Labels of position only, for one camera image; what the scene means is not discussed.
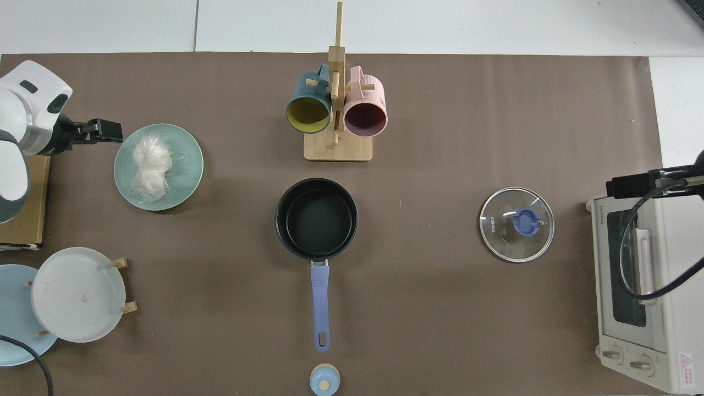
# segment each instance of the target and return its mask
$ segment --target light green plate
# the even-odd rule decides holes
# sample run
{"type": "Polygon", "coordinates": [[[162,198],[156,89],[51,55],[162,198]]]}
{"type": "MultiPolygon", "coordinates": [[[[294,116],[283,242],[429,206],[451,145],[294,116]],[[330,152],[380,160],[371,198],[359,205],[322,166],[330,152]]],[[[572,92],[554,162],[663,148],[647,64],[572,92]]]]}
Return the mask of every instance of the light green plate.
{"type": "Polygon", "coordinates": [[[140,209],[162,211],[172,208],[193,194],[203,177],[203,152],[198,142],[185,129],[171,124],[153,124],[138,129],[120,146],[115,157],[115,184],[127,202],[140,209]],[[166,173],[169,189],[161,199],[148,202],[132,189],[137,165],[132,150],[142,136],[155,134],[164,139],[171,151],[173,166],[166,173]]]}

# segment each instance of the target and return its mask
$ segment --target blue plate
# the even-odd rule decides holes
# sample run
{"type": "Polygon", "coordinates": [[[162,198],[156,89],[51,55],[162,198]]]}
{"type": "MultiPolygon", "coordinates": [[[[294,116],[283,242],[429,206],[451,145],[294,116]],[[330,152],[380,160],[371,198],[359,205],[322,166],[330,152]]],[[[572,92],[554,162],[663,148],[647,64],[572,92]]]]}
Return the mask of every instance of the blue plate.
{"type": "MultiPolygon", "coordinates": [[[[37,337],[44,328],[34,317],[32,310],[32,288],[26,282],[34,280],[37,270],[19,264],[0,266],[0,334],[24,342],[37,354],[45,353],[56,341],[56,336],[47,334],[37,337]]],[[[0,341],[0,366],[16,366],[33,360],[29,352],[0,341]]]]}
{"type": "Polygon", "coordinates": [[[198,142],[185,129],[171,124],[153,124],[138,129],[120,146],[115,157],[115,184],[127,202],[140,209],[162,211],[181,204],[193,194],[203,177],[203,152],[198,142]],[[169,184],[166,195],[161,199],[148,202],[132,189],[137,165],[132,158],[132,150],[145,135],[154,134],[163,138],[168,144],[173,161],[172,168],[166,173],[169,184]]]}

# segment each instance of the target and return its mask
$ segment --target oven window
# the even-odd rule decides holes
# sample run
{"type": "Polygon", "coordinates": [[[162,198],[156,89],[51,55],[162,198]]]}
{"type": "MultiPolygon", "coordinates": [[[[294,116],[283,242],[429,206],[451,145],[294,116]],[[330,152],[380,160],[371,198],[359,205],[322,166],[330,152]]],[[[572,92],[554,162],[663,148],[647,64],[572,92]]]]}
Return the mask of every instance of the oven window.
{"type": "MultiPolygon", "coordinates": [[[[621,270],[619,269],[619,231],[628,219],[628,211],[609,213],[606,222],[609,234],[609,260],[611,261],[611,301],[613,303],[614,319],[632,326],[646,327],[646,308],[639,304],[637,299],[626,294],[621,288],[621,270]]],[[[630,227],[638,226],[638,215],[631,222],[630,227]]],[[[631,233],[626,233],[623,242],[623,269],[624,277],[631,287],[635,286],[636,267],[634,252],[631,248],[631,233]]]]}

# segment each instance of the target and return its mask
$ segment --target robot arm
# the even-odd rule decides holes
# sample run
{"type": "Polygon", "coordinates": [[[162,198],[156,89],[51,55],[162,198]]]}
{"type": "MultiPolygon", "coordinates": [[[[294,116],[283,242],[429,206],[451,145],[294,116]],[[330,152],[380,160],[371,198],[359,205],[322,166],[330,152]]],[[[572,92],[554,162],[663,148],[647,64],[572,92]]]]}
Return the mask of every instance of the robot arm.
{"type": "Polygon", "coordinates": [[[73,144],[122,142],[118,123],[74,123],[62,114],[72,93],[62,79],[33,61],[0,78],[0,223],[12,219],[27,199],[26,156],[55,155],[73,144]]]}
{"type": "Polygon", "coordinates": [[[704,199],[704,151],[697,156],[693,165],[653,169],[646,173],[613,178],[606,182],[606,193],[616,199],[640,198],[654,188],[673,180],[685,180],[687,184],[672,188],[654,198],[699,195],[704,199]]]}

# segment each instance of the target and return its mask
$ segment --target teal mug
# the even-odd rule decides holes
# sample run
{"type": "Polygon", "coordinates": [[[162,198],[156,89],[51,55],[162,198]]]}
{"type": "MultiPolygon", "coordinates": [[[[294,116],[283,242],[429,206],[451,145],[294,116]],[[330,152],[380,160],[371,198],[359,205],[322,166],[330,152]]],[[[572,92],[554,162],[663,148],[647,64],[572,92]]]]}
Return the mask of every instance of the teal mug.
{"type": "Polygon", "coordinates": [[[330,70],[325,63],[317,73],[309,71],[298,78],[286,107],[286,118],[291,126],[304,133],[316,133],[330,124],[332,99],[327,90],[329,81],[330,70]]]}

